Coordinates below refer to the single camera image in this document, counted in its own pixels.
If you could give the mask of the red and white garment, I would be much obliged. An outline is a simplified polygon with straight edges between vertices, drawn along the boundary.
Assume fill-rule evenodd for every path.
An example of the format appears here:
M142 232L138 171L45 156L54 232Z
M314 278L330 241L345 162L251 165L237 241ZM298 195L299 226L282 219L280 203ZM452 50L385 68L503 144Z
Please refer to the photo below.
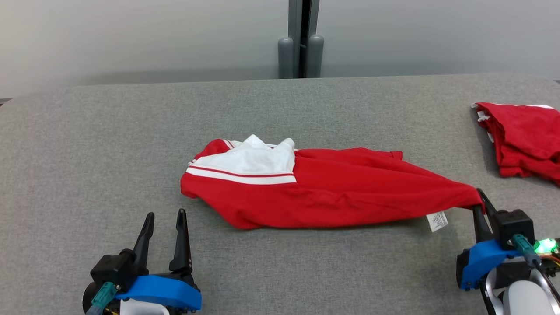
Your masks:
M188 164L182 194L238 229L341 228L482 206L477 189L403 159L401 151L296 149L215 139Z

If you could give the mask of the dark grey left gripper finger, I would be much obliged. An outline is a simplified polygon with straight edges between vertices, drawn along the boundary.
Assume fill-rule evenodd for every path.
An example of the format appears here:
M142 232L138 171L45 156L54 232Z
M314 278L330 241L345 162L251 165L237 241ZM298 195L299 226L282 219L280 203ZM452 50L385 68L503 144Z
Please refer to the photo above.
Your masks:
M179 209L175 227L177 237L175 242L174 257L169 263L169 270L172 273L191 275L193 266L185 209Z
M154 231L154 221L155 221L155 214L148 213L146 215L146 219L144 220L140 233L137 237L133 249L136 255L133 263L133 271L136 275L148 275L149 273L147 269L147 259L149 253L150 239Z

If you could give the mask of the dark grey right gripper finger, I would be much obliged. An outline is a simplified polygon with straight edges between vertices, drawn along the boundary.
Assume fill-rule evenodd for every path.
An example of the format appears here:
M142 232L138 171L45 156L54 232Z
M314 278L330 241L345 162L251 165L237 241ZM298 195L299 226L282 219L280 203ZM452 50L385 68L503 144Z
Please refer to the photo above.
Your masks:
M492 202L488 199L484 191L481 188L476 188L476 190L479 196L481 197L485 214L487 216L495 216L498 213L498 211L496 210Z
M488 225L487 217L483 211L483 207L475 206L472 210L472 213L476 243L494 239L494 234L492 233L490 226Z

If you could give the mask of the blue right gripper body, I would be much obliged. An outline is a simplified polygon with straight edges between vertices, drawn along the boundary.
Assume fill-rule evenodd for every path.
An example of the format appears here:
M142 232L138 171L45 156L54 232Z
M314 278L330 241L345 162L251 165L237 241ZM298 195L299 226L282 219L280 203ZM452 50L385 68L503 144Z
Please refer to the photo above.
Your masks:
M506 259L522 254L516 249L502 249L495 239L476 243L464 250L456 260L456 281L459 289L469 291L480 285L482 278Z

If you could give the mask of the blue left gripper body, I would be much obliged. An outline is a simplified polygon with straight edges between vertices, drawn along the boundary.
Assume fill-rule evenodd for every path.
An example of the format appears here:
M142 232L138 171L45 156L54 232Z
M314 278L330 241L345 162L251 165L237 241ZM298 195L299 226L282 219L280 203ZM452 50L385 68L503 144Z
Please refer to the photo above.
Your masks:
M136 279L129 291L115 296L120 312L198 312L202 309L201 292L188 283L145 275Z

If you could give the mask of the grey round-topped post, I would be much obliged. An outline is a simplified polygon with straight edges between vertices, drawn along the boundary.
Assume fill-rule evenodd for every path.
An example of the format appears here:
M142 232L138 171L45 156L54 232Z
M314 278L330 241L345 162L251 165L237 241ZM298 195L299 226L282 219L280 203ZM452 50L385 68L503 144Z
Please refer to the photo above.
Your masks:
M312 35L308 38L306 46L306 77L319 78L322 69L322 56L324 38L320 35Z
M292 38L280 38L280 40L278 40L277 48L279 78L294 78L294 42Z

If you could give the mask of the dark grey partition frame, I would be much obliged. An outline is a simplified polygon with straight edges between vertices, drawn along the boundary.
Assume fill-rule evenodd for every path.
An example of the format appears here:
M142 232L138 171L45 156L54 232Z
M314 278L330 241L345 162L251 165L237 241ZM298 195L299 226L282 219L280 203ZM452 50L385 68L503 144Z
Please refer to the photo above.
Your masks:
M317 34L320 0L288 0L288 36L294 42L294 78L307 78L306 46Z

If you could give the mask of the folded red garment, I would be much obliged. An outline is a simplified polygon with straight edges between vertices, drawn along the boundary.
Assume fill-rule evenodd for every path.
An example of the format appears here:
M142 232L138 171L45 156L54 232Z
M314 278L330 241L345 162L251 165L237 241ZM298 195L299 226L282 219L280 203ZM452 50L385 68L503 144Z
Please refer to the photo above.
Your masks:
M560 187L560 110L547 105L475 102L478 124L502 177L539 177Z

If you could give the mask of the grey fabric upholstered surface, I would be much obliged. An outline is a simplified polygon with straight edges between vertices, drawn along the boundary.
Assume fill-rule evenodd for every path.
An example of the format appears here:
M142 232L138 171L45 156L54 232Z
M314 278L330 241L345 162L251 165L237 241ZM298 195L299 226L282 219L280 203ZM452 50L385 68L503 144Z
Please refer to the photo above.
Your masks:
M560 237L560 188L501 178L474 102L560 108L560 84L457 74L56 88L0 106L0 315L83 315L90 270L131 249L155 213L148 269L165 273L185 209L200 315L486 315L458 289L473 218L446 211L353 229L240 231L180 193L189 159L251 134L298 148L402 151L424 169L522 209Z

